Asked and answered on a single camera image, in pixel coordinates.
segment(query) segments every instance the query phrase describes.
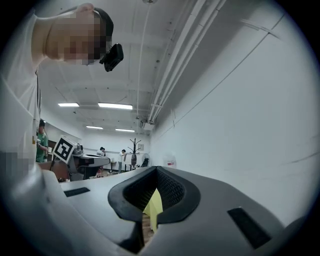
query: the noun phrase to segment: white ceiling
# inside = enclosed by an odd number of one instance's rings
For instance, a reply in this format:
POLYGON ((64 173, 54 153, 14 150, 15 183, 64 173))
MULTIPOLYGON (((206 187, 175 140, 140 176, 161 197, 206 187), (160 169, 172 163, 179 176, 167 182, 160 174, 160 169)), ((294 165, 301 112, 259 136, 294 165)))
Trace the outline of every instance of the white ceiling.
MULTIPOLYGON (((81 66, 45 60, 39 68, 42 104, 55 115, 76 121, 83 127, 94 125, 107 130, 136 129, 139 57, 148 6, 142 0, 90 2, 104 9, 112 18, 112 42, 122 44, 124 59, 111 72, 106 72, 101 64, 81 66), (58 103, 62 102, 77 102, 80 107, 58 107, 58 103), (98 102, 131 104, 133 110, 101 109, 98 102)), ((158 0, 150 7, 141 62, 140 120, 148 114, 152 93, 159 84, 156 80, 159 80, 166 65, 164 54, 168 53, 165 50, 175 43, 173 35, 179 34, 179 24, 184 22, 184 15, 180 21, 178 19, 186 2, 190 5, 194 3, 193 0, 158 0)), ((36 7, 36 14, 40 17, 53 16, 81 3, 79 0, 53 0, 36 7)))

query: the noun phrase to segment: electrical box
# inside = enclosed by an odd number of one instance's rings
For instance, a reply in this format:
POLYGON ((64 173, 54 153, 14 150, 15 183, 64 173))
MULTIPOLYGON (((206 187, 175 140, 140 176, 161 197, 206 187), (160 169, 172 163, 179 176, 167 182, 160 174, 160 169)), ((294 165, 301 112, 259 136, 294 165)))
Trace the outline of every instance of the electrical box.
POLYGON ((146 131, 152 131, 153 128, 155 127, 154 124, 148 123, 148 122, 144 122, 142 125, 142 128, 146 131))

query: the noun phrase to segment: green shirt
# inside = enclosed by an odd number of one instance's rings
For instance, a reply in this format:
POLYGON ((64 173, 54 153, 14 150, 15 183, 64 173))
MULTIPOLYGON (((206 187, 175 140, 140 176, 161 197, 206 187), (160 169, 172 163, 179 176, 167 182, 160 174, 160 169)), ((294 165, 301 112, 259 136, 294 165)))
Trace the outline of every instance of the green shirt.
MULTIPOLYGON (((46 136, 45 133, 43 133, 43 134, 38 133, 38 139, 40 140, 41 146, 48 147, 48 137, 46 136)), ((43 163, 44 157, 45 157, 45 152, 43 150, 41 150, 40 148, 37 148, 35 161, 38 163, 43 163)))

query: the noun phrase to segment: yellow object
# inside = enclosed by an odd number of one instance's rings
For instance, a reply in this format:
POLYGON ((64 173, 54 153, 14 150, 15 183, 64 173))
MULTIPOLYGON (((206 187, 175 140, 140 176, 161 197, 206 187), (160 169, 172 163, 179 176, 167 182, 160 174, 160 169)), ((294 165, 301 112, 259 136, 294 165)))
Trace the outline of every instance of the yellow object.
POLYGON ((150 217, 152 230, 157 232, 157 215, 163 212, 161 196, 157 189, 143 212, 150 217))

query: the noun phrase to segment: ceiling light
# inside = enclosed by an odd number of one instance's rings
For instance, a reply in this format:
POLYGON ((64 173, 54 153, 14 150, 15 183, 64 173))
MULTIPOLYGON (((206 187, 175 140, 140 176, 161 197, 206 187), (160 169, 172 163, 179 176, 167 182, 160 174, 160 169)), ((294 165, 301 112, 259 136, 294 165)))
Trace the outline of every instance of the ceiling light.
POLYGON ((125 104, 113 104, 113 103, 98 103, 101 108, 112 108, 112 109, 123 109, 123 110, 132 110, 132 105, 125 104))
POLYGON ((91 128, 91 129, 99 129, 99 130, 103 130, 102 127, 96 127, 96 126, 86 126, 87 128, 91 128))
POLYGON ((78 103, 58 103, 60 107, 79 107, 78 103))
POLYGON ((118 132, 129 132, 129 133, 134 133, 134 130, 126 130, 126 129, 115 129, 118 132))

